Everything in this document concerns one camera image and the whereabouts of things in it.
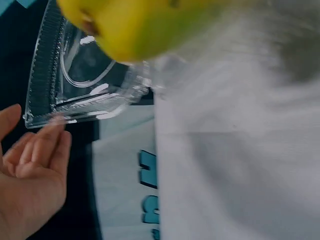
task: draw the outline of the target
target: white fabric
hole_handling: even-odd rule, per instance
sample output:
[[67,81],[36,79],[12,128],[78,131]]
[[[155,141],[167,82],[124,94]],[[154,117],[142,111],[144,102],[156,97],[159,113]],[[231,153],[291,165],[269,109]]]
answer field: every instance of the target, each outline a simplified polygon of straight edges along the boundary
[[208,53],[156,98],[164,240],[320,238],[320,81],[250,57]]
[[140,183],[141,151],[155,154],[154,106],[130,106],[100,121],[100,140],[93,143],[93,175],[103,239],[156,239],[153,230],[159,225],[142,222],[143,202],[158,196],[158,190]]

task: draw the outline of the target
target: pear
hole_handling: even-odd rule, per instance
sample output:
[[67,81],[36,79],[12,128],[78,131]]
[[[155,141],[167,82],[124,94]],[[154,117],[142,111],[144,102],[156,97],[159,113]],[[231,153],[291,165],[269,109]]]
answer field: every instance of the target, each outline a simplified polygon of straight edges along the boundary
[[71,23],[117,62],[170,51],[213,23],[231,0],[57,0]]

